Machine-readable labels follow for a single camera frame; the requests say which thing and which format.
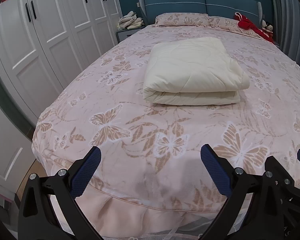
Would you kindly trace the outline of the cream quilted zip jacket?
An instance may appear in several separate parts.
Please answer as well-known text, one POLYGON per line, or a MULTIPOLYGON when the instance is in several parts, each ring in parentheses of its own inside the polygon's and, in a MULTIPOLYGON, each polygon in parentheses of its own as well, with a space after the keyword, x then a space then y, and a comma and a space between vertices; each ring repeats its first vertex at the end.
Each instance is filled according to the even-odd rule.
POLYGON ((240 102, 250 79, 215 37, 156 44, 143 81, 143 99, 175 106, 229 105, 240 102))

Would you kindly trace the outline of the pink butterfly bedspread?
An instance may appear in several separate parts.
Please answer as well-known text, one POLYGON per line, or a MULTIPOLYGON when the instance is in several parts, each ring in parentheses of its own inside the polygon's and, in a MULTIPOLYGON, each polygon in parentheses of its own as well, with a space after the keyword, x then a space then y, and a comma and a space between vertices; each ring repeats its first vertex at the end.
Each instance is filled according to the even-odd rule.
POLYGON ((147 27, 99 57, 40 115, 32 150, 48 175, 92 146, 102 160, 77 203, 104 237, 136 238, 215 218, 225 202, 200 159, 209 144, 235 167, 262 174, 274 156, 300 186, 300 67, 261 39, 204 27, 147 27), (220 39, 250 77, 227 106, 143 100, 151 49, 220 39))

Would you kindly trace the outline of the small plush toys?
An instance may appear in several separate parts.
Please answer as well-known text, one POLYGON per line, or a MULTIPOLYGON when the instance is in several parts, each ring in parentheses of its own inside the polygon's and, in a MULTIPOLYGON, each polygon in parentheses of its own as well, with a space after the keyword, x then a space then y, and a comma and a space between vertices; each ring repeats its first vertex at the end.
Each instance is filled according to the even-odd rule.
POLYGON ((265 20, 262 20, 262 30, 273 35, 273 26, 267 23, 265 20))

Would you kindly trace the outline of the grey curtain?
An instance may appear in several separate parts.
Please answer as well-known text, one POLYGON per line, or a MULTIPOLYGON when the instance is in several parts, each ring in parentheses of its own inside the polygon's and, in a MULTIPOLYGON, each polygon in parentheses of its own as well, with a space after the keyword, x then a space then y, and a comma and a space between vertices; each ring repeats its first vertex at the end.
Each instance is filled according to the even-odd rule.
POLYGON ((300 2, 299 0, 272 0, 274 29, 282 52, 300 66, 300 2))

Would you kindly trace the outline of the red fabric item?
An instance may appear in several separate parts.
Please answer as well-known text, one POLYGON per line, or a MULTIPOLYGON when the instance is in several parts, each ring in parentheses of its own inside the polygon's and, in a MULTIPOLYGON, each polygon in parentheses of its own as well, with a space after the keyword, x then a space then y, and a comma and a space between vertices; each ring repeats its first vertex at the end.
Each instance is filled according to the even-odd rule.
POLYGON ((266 34, 264 31, 262 31, 261 29, 259 29, 253 22, 251 22, 251 20, 249 20, 247 17, 245 17, 244 15, 242 15, 239 12, 235 12, 234 15, 234 19, 238 20, 238 26, 244 30, 253 30, 255 33, 257 33, 259 36, 261 36, 262 38, 264 38, 265 40, 273 43, 273 39, 271 36, 269 36, 268 34, 266 34))

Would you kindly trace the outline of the right pink floral pillow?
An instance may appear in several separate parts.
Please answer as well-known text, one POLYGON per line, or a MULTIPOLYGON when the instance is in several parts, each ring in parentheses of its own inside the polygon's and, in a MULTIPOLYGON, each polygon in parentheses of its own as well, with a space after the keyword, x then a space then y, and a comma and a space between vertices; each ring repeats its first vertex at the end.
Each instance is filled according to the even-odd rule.
POLYGON ((240 28, 238 26, 238 21, 230 18, 224 18, 220 16, 209 16, 209 26, 211 28, 242 34, 245 36, 262 38, 260 35, 258 35, 251 29, 245 30, 240 28))

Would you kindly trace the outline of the pink floral pillow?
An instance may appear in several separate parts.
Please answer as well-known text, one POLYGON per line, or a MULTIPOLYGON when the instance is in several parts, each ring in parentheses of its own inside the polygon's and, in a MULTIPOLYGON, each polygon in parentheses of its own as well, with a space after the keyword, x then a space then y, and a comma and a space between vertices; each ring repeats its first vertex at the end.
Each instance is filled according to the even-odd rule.
POLYGON ((258 35, 251 29, 245 30, 240 28, 238 26, 238 21, 230 18, 224 18, 220 16, 209 16, 209 26, 211 28, 242 34, 245 36, 262 38, 260 35, 258 35))
POLYGON ((178 27, 178 26, 208 26, 208 14, 193 12, 167 12, 155 18, 157 27, 178 27))

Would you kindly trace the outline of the teal upholstered headboard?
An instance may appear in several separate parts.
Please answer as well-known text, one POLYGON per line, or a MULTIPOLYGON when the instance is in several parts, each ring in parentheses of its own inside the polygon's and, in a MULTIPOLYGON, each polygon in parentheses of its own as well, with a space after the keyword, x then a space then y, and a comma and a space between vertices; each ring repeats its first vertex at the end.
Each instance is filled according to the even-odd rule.
POLYGON ((234 18, 239 12, 257 27, 262 25, 262 4, 255 0, 139 0, 139 5, 147 25, 167 12, 195 12, 226 18, 234 18))

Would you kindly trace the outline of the white panelled wardrobe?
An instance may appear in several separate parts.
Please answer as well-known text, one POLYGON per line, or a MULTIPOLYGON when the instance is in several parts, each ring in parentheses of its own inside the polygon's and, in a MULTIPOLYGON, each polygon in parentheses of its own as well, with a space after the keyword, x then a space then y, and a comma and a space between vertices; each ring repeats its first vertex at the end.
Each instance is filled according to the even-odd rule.
POLYGON ((40 114, 116 44, 118 0, 0 3, 0 193, 13 199, 34 161, 40 114))

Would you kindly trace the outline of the left pink floral pillow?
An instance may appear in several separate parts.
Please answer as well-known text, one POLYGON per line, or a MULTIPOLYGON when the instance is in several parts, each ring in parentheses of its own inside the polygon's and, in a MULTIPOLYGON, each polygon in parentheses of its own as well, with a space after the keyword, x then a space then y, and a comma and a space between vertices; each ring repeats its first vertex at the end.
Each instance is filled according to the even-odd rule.
POLYGON ((208 14, 193 12, 167 12, 155 18, 157 27, 178 27, 178 26, 208 26, 208 14))

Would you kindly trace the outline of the grey bedside table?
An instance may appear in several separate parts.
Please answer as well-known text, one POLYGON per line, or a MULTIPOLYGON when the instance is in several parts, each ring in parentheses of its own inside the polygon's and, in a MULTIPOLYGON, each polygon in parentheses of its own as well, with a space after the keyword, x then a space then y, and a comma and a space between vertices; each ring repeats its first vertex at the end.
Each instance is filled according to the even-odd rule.
POLYGON ((139 28, 135 28, 135 29, 123 29, 123 30, 118 30, 116 32, 116 38, 117 38, 117 42, 120 43, 123 40, 131 37, 133 34, 137 33, 138 31, 142 30, 143 28, 145 28, 145 26, 141 26, 139 28))

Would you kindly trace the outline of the pile of beige cloths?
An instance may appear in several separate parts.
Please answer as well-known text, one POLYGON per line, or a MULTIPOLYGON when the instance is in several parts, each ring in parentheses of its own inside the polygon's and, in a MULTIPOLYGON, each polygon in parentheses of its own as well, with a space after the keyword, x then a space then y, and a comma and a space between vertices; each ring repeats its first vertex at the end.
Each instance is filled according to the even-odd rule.
POLYGON ((117 24, 118 30, 130 30, 143 27, 144 20, 138 17, 136 12, 130 11, 128 14, 119 19, 117 24))

